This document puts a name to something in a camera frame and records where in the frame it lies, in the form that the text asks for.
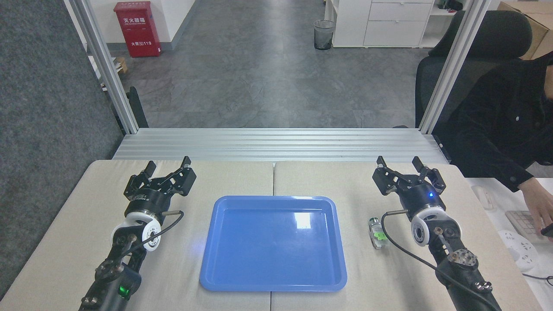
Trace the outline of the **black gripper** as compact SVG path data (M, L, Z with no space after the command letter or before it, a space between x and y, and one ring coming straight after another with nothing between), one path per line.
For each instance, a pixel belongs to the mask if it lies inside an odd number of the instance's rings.
M445 210L440 194L446 189L446 185L438 169L427 167L419 157L414 157L412 160L413 166L419 173L418 177L393 171L387 167L383 156L379 156L376 163L377 167L372 179L377 188L385 196L399 191L400 203L407 210L407 216L415 216L428 206L438 206ZM417 182L423 183L426 179L430 184L417 185Z
M151 177L156 169L154 161L149 161L146 168L138 175L131 175L124 190L124 196L130 201L126 208L126 216L140 212L154 217L164 217L168 211L173 194L187 196L196 180L196 174L190 167L191 159L184 157L181 166L176 171L161 178L152 179L152 189L149 187Z

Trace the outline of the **person's hand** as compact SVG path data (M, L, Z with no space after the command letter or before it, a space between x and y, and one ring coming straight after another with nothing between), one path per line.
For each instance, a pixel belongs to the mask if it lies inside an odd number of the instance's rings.
M524 181L518 189L533 218L535 232L540 235L542 229L552 224L553 196L535 178Z

